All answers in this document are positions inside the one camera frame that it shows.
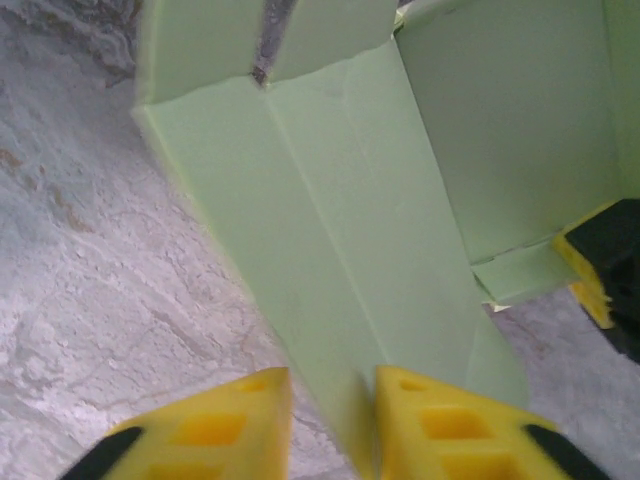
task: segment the black strip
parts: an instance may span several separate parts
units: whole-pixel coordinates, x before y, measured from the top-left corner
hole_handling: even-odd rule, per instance
[[[540,425],[526,425],[524,429],[538,446],[572,479],[613,480],[561,433]]]
[[[131,427],[103,438],[59,480],[100,480],[127,453],[142,432],[140,427]]]

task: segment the box flap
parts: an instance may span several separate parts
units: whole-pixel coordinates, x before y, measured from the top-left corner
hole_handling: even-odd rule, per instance
[[[147,104],[251,72],[264,0],[145,2],[138,97]]]
[[[385,43],[397,0],[298,0],[270,81],[294,78]]]
[[[577,280],[550,240],[513,249],[472,268],[491,301],[499,305],[514,305]]]

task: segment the crease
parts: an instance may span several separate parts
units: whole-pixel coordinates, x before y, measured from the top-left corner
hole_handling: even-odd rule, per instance
[[[378,333],[378,331],[376,330],[374,323],[373,323],[373,316],[371,315],[370,309],[368,308],[368,305],[366,304],[366,302],[364,301],[363,295],[360,291],[360,288],[357,286],[357,283],[355,281],[354,275],[351,271],[351,269],[347,266],[346,260],[345,260],[345,253],[342,251],[342,249],[338,246],[338,242],[335,238],[334,235],[331,234],[330,229],[327,227],[327,219],[322,211],[322,209],[320,208],[318,199],[316,198],[316,195],[313,192],[313,189],[311,188],[311,183],[309,181],[309,178],[307,177],[307,174],[305,173],[304,169],[302,168],[302,166],[300,165],[300,162],[296,159],[296,155],[295,155],[295,148],[293,146],[293,142],[291,141],[291,136],[289,135],[289,133],[287,132],[285,126],[283,125],[280,116],[278,115],[277,109],[274,107],[274,105],[272,104],[270,98],[268,96],[265,97],[266,100],[266,104],[267,107],[269,108],[269,111],[272,114],[272,118],[274,119],[274,122],[278,128],[278,132],[282,135],[282,138],[284,140],[284,143],[287,147],[287,150],[289,151],[290,157],[292,159],[292,162],[296,168],[296,170],[298,171],[300,178],[302,179],[302,182],[304,184],[305,190],[307,191],[307,194],[309,195],[309,198],[311,200],[311,203],[313,205],[313,208],[316,212],[316,215],[318,216],[318,218],[320,219],[320,222],[322,223],[322,227],[323,230],[325,232],[325,235],[327,236],[327,238],[329,239],[329,242],[331,243],[331,246],[333,248],[333,251],[335,252],[336,256],[338,257],[338,261],[340,263],[340,266],[342,268],[342,271],[344,272],[347,281],[349,283],[349,286],[351,287],[351,291],[355,294],[356,296],[356,300],[358,302],[358,305],[360,306],[362,312],[364,313],[365,319],[367,321],[367,326],[369,328],[369,330],[371,331],[371,334],[373,336],[373,339],[375,340],[376,346],[378,347],[379,351],[382,353],[382,356],[385,360],[385,363],[389,360],[389,354],[387,353],[386,349],[384,348],[384,346],[382,345],[382,343],[380,342],[380,335]]]

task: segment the gray marble surface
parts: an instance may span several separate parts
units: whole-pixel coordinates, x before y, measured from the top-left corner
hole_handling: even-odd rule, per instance
[[[290,2],[278,5],[258,65]],[[128,115],[135,11],[0,0],[2,479],[55,478],[113,423],[285,362]],[[494,318],[527,366],[531,409],[638,478],[640,367],[565,291]],[[299,384],[296,404],[290,478],[352,478]]]

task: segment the marble floor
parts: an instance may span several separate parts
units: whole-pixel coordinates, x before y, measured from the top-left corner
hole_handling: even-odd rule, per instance
[[[285,363],[128,115],[137,3],[0,0],[2,479],[55,478],[113,423]],[[566,291],[494,319],[531,409],[637,478],[640,367]],[[290,478],[353,478],[299,384]]]

